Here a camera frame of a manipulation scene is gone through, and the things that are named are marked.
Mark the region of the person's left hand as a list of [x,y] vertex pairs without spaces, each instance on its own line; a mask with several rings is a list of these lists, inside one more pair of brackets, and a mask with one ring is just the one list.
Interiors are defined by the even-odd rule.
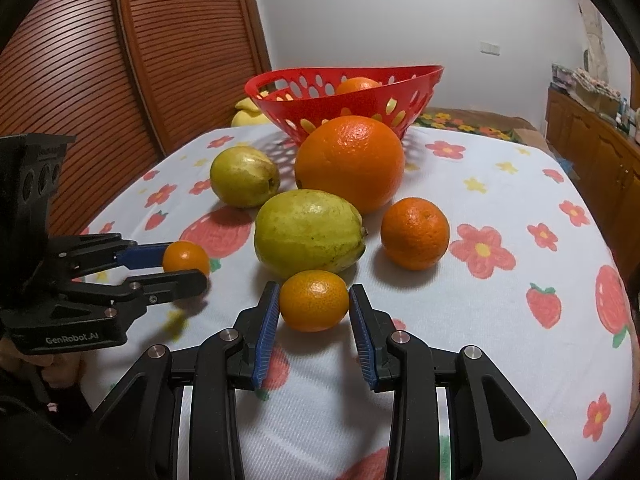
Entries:
[[52,388],[77,384],[86,369],[84,357],[79,352],[26,356],[6,337],[1,339],[0,353],[2,370],[17,373],[26,364],[32,365],[40,368],[42,378]]

